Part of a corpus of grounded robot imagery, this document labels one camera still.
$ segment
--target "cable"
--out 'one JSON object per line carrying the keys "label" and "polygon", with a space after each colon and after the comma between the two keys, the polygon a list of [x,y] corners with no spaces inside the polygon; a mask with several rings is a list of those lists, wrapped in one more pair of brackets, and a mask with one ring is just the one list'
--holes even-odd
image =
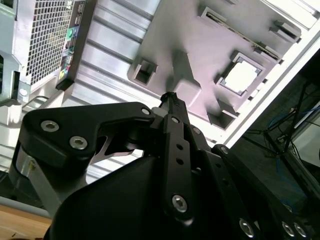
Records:
{"label": "cable", "polygon": [[315,126],[317,126],[317,127],[320,127],[319,124],[316,124],[316,123],[314,123],[314,122],[311,122],[311,121],[305,121],[305,122],[308,123],[308,124],[312,124],[312,125],[315,125]]}
{"label": "cable", "polygon": [[[318,106],[318,107],[316,107],[316,108],[313,108],[313,109],[310,109],[310,110],[307,110],[307,111],[304,111],[304,112],[300,112],[299,113],[299,115],[302,115],[302,114],[307,114],[307,113],[310,113],[310,112],[313,112],[313,111],[316,111],[316,110],[320,110],[320,106]],[[283,114],[280,114],[280,115],[278,115],[278,116],[276,116],[276,117],[274,117],[271,121],[270,121],[270,123],[269,123],[269,125],[268,125],[268,128],[270,128],[270,127],[272,127],[274,124],[274,121],[275,120],[281,120],[282,118],[283,118],[283,116],[284,117],[287,117],[288,115],[291,115],[291,114],[293,114],[294,113],[294,111],[293,112],[290,112],[290,113],[283,113]]]}
{"label": "cable", "polygon": [[[279,129],[279,131],[281,132],[282,135],[287,136],[279,126],[277,128]],[[293,146],[293,150],[294,150],[295,154],[302,161],[296,145],[292,141],[290,141],[290,142]],[[281,179],[284,180],[287,184],[289,184],[296,192],[303,193],[305,195],[304,191],[302,189],[300,189],[295,182],[293,182],[290,179],[288,179],[287,177],[283,176],[283,174],[280,172],[279,163],[280,163],[280,160],[277,158],[276,163],[275,163],[275,167],[276,167],[276,172],[280,175]]]}

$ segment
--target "ridged metal surface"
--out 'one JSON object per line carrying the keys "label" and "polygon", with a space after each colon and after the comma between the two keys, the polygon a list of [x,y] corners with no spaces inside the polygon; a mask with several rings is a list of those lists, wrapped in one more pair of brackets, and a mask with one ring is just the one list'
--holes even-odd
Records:
{"label": "ridged metal surface", "polygon": [[[160,0],[99,0],[92,18],[73,94],[64,106],[142,102],[149,108],[160,104],[159,96],[130,82],[128,69]],[[91,183],[142,155],[112,157],[91,165]]]}
{"label": "ridged metal surface", "polygon": [[[160,96],[132,83],[127,77],[129,67],[136,57],[159,2],[160,0],[98,1],[78,67],[72,97],[64,103],[65,106],[135,101],[150,108],[159,105]],[[316,39],[316,29],[320,30],[319,24],[310,30],[310,34],[302,36],[296,56],[288,57],[282,65],[272,71],[266,87],[259,91],[254,101],[246,102],[241,111],[239,109],[239,118],[226,131],[192,114],[189,115],[191,123],[204,133],[208,141],[232,146],[235,139],[239,138],[237,133],[247,129],[248,123],[252,123],[259,116],[260,110],[256,109],[266,108],[266,96],[268,101],[274,99],[277,94],[271,91],[282,89],[290,81],[288,78],[283,80],[282,74],[286,71],[295,72],[300,68],[295,68],[296,62],[302,58],[302,55],[298,54],[309,50],[308,43]],[[309,58],[313,54],[314,52],[304,56]],[[121,159],[130,158],[132,161],[136,157],[137,155]],[[123,165],[116,158],[104,160],[90,166],[88,180],[90,182],[98,179]]]}

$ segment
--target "blue cable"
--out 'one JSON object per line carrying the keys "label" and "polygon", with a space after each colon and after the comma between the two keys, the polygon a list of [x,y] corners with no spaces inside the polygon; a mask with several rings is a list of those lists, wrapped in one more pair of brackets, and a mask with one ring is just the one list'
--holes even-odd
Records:
{"label": "blue cable", "polygon": [[[310,113],[310,112],[313,112],[313,111],[316,111],[316,110],[320,110],[320,106],[318,106],[318,107],[316,107],[316,108],[313,108],[313,109],[310,109],[310,110],[307,110],[307,111],[304,111],[304,112],[300,112],[299,115],[301,115],[301,114],[307,114],[307,113]],[[290,113],[283,113],[283,114],[280,114],[280,115],[274,117],[274,118],[270,121],[270,123],[269,123],[269,125],[268,125],[268,128],[270,128],[270,127],[272,126],[272,124],[274,123],[274,121],[279,120],[279,119],[281,119],[281,118],[284,117],[284,116],[288,116],[289,114],[290,114]]]}

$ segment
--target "metal frame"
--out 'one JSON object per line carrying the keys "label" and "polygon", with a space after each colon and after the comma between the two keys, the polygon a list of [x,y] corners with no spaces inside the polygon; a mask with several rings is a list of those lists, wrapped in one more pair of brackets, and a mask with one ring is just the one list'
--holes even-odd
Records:
{"label": "metal frame", "polygon": [[[83,112],[90,116],[86,127],[79,117]],[[48,133],[44,117],[50,119],[45,124],[59,127]],[[106,158],[133,149],[144,150],[144,155],[87,185],[86,169],[104,136]],[[166,230],[171,236],[192,233],[191,239],[311,239],[232,151],[207,145],[174,92],[164,94],[153,111],[139,102],[32,111],[23,119],[9,176],[15,184],[26,183],[27,177],[54,215],[44,239],[99,239],[106,234],[99,230],[106,227],[109,236],[120,239],[141,239],[149,231],[164,238]],[[204,206],[208,199],[212,204]],[[213,231],[225,223],[228,232]]]}

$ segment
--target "black cable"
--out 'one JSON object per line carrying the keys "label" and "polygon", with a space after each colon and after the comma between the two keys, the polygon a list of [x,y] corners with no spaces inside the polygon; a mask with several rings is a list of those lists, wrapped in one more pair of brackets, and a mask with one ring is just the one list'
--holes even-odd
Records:
{"label": "black cable", "polygon": [[[279,131],[281,132],[282,135],[288,137],[288,135],[286,135],[286,134],[281,130],[281,128],[280,128],[279,126],[278,126],[277,128],[279,129]],[[291,139],[290,139],[290,143],[291,143],[291,145],[292,145],[292,147],[293,147],[293,150],[294,150],[295,155],[299,158],[300,161],[303,161],[302,158],[301,158],[301,156],[300,156],[300,153],[299,153],[299,151],[298,151],[298,148],[296,147],[296,145],[294,144],[294,142],[293,142]]]}
{"label": "black cable", "polygon": [[312,124],[312,125],[315,125],[315,126],[317,126],[317,127],[320,127],[320,125],[319,125],[319,124],[316,124],[316,123],[314,123],[314,122],[311,122],[311,121],[304,121],[304,122],[306,122],[306,123],[308,123],[308,124]]}

